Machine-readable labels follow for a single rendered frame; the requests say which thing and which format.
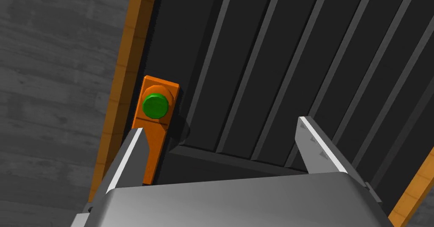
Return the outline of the green and orange door knob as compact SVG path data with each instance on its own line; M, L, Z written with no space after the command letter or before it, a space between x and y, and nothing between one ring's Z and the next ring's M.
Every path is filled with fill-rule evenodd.
M144 77L132 128L143 128L149 145L143 179L146 185L151 185L155 177L179 90L177 83Z

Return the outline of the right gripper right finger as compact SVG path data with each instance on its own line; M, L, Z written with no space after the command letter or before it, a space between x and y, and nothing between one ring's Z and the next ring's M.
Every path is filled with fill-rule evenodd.
M344 172L367 187L366 182L312 117L298 118L295 142L308 173Z

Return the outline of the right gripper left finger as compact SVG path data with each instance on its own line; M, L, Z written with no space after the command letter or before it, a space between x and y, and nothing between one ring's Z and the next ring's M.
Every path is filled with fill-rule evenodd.
M96 205L114 188L142 186L149 145L144 128L133 128L98 187L92 205Z

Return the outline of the dark panelled door leaf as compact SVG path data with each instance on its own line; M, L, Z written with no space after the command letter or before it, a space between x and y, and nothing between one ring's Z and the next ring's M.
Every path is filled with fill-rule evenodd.
M389 214L433 146L434 0L156 0L140 64L181 86L153 183L306 170L311 116Z

